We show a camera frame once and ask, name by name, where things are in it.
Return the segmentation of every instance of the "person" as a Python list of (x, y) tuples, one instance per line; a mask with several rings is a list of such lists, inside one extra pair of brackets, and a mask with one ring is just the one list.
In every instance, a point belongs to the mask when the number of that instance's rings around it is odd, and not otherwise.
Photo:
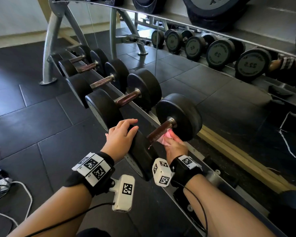
[[(137, 121), (137, 119), (120, 121), (116, 127), (111, 128), (108, 134), (106, 134), (106, 143), (101, 151), (109, 155), (115, 163), (123, 159), (129, 151), (138, 126), (132, 127), (130, 131), (128, 131), (128, 128), (130, 125), (136, 124)], [(169, 146), (164, 147), (167, 162), (170, 165), (178, 156), (187, 155), (188, 149), (185, 143), (172, 130), (169, 132), (172, 138), (164, 138), (169, 144)], [(274, 236), (251, 212), (219, 191), (203, 175), (197, 174), (193, 176), (186, 183), (186, 187), (197, 196), (205, 209), (209, 236)], [(201, 223), (205, 226), (205, 216), (197, 199), (185, 189), (184, 194)], [(91, 199), (91, 194), (84, 184), (62, 187), (23, 223), (16, 227), (8, 237), (24, 237), (75, 216), (89, 208)], [(42, 232), (36, 236), (75, 236), (83, 217), (81, 216), (71, 220), (68, 223)], [(91, 233), (94, 233), (93, 230), (87, 229), (80, 232), (77, 236), (110, 236), (107, 232), (97, 229), (98, 235), (92, 235)]]

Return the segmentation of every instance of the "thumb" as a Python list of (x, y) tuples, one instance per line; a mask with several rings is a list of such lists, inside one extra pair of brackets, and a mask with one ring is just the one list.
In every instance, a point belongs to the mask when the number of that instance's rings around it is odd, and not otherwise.
[(175, 141), (174, 139), (172, 139), (172, 138), (169, 138), (169, 137), (164, 136), (163, 139), (164, 139), (168, 144), (170, 144), (170, 145), (174, 145), (174, 144), (176, 144), (176, 141)]
[(137, 131), (138, 131), (138, 126), (134, 126), (133, 128), (130, 129), (130, 131), (127, 134), (127, 138), (130, 140), (134, 139), (134, 136), (136, 135)]

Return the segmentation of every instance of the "pink cloth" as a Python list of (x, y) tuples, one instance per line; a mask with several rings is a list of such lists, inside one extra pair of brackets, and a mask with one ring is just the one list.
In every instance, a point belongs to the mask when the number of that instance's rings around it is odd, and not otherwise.
[(169, 144), (163, 139), (165, 136), (168, 137), (168, 138), (171, 138), (171, 139), (172, 139), (172, 137), (171, 137), (171, 135), (170, 135), (170, 133), (169, 133), (169, 130), (170, 130), (170, 129), (168, 129), (167, 132), (164, 133), (164, 134), (163, 134), (163, 135), (157, 140), (159, 143), (161, 143), (161, 144), (163, 144), (163, 145), (167, 145), (167, 146), (169, 146)]

